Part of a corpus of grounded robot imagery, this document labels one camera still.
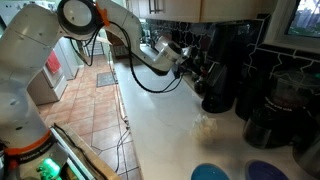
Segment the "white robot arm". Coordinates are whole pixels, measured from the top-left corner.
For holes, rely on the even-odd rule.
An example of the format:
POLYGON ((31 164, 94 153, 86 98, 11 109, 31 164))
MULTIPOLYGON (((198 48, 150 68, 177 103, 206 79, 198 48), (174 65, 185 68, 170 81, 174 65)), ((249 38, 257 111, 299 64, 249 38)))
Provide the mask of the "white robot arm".
POLYGON ((59 39, 88 40, 100 29, 120 38, 131 57, 159 76, 181 58, 182 49, 172 41, 154 57, 145 54, 138 17, 112 0, 61 0, 55 11, 38 4, 24 6, 0 38, 0 141, 5 156, 1 180, 59 177, 67 152, 44 124, 27 87, 59 39))

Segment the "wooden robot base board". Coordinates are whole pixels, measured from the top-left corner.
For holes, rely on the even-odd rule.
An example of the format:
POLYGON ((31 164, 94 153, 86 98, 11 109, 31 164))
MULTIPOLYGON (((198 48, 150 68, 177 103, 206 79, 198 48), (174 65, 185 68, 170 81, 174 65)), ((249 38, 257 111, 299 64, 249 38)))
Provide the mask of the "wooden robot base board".
POLYGON ((54 124, 50 130, 69 153, 85 180, 121 180, 120 176, 68 125, 54 124))

